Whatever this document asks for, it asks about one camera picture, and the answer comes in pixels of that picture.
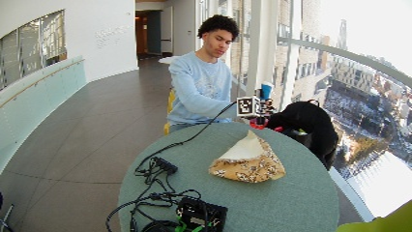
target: yellow chair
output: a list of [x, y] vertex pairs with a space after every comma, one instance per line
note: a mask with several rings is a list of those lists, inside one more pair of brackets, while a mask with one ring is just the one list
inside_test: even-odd
[[385, 217], [376, 217], [371, 222], [347, 223], [336, 232], [411, 232], [412, 200], [404, 203]]
[[[168, 93], [168, 114], [172, 110], [172, 102], [175, 101], [175, 91], [172, 88], [169, 88], [169, 93]], [[169, 123], [167, 122], [164, 125], [164, 132], [165, 135], [168, 135], [168, 128], [169, 128]]]

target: gray floor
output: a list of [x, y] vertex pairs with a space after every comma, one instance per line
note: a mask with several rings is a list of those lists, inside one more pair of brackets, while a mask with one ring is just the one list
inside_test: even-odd
[[[15, 231], [105, 231], [129, 165], [164, 135], [169, 77], [157, 60], [89, 83], [27, 138], [0, 176]], [[360, 221], [339, 196], [340, 223]], [[120, 231], [116, 216], [111, 227]]]

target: power adapter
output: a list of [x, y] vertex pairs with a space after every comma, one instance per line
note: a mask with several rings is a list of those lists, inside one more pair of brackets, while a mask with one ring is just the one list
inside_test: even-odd
[[177, 171], [177, 167], [165, 161], [163, 158], [153, 157], [155, 166], [159, 166], [160, 169], [165, 170], [168, 175], [173, 174]]

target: curly hair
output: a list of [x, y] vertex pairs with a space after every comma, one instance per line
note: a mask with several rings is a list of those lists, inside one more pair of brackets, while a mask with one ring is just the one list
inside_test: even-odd
[[197, 31], [197, 37], [201, 39], [203, 34], [205, 32], [216, 31], [216, 30], [225, 30], [232, 33], [232, 41], [236, 39], [237, 35], [240, 34], [240, 28], [237, 26], [236, 21], [224, 15], [216, 14], [213, 17], [209, 17]]

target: hallway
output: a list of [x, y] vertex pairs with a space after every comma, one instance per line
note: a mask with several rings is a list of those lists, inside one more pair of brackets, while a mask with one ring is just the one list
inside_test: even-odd
[[129, 165], [164, 135], [168, 65], [139, 66], [89, 83], [20, 146], [0, 176], [16, 231], [105, 231]]

